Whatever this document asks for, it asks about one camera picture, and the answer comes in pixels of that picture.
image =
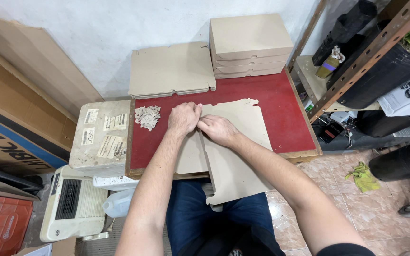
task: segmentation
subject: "hand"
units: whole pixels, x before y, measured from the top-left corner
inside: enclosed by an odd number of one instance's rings
[[[229,120],[220,116],[204,115],[197,123],[197,127],[214,142],[225,147],[232,147],[241,134]]]
[[[181,103],[172,109],[168,117],[168,129],[186,136],[196,128],[201,112],[202,104],[196,106],[194,102]]]

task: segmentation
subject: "black sleeve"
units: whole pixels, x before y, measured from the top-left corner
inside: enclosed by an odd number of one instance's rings
[[[356,244],[335,244],[325,247],[317,256],[376,256],[368,248]]]

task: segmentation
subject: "red plastic crate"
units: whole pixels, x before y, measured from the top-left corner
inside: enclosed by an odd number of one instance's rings
[[[32,202],[0,196],[0,256],[16,254],[25,237]]]

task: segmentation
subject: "red table top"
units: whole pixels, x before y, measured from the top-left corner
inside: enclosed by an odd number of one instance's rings
[[[145,168],[148,165],[167,131],[171,109],[191,101],[196,105],[216,105],[242,98],[259,100],[257,106],[262,110],[275,153],[316,149],[285,71],[266,76],[216,79],[216,84],[216,91],[136,100],[135,108],[161,107],[161,118],[151,132],[134,123],[131,169]]]

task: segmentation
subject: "tiled floor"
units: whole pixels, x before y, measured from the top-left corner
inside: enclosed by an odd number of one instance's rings
[[[371,150],[325,154],[298,165],[333,200],[378,256],[398,256],[410,251],[410,219],[397,214],[410,203],[410,180],[380,182],[381,188],[366,193],[345,176],[363,161],[373,158]],[[276,191],[266,193],[276,240],[288,256],[310,256],[297,220],[288,203]]]

